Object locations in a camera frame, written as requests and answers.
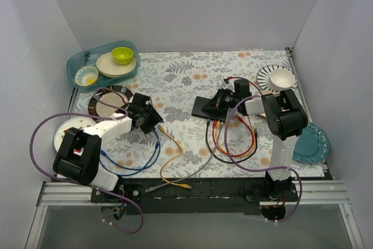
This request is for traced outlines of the black network switch box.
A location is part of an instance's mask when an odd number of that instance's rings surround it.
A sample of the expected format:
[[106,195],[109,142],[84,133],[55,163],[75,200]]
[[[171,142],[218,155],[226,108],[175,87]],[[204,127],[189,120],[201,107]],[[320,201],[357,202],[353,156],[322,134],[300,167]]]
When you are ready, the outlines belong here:
[[206,113],[202,111],[202,107],[209,102],[211,99],[197,96],[192,108],[191,116],[204,118],[207,120],[218,120],[218,121],[225,121],[227,113]]

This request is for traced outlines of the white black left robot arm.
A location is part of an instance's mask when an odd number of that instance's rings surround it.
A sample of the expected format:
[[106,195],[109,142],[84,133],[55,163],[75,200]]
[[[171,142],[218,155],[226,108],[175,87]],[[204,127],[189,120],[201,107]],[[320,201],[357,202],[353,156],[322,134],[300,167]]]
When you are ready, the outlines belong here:
[[109,201],[118,202],[123,198],[124,188],[118,184],[118,175],[101,166],[101,148],[134,129],[148,134],[162,121],[151,98],[136,93],[107,120],[84,129],[69,128],[54,160],[53,171],[79,184],[102,188]]

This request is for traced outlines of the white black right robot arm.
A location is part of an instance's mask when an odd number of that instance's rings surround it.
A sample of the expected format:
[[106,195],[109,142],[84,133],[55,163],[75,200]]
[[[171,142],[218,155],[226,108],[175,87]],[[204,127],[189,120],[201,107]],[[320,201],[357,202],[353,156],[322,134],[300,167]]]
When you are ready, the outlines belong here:
[[229,76],[225,87],[219,89],[212,99],[195,102],[202,115],[224,121],[231,119],[237,111],[243,116],[264,113],[273,135],[273,152],[270,165],[265,172],[262,194],[271,201],[277,201],[291,191],[291,162],[298,137],[308,124],[307,115],[291,89],[278,94],[253,95],[251,81]]

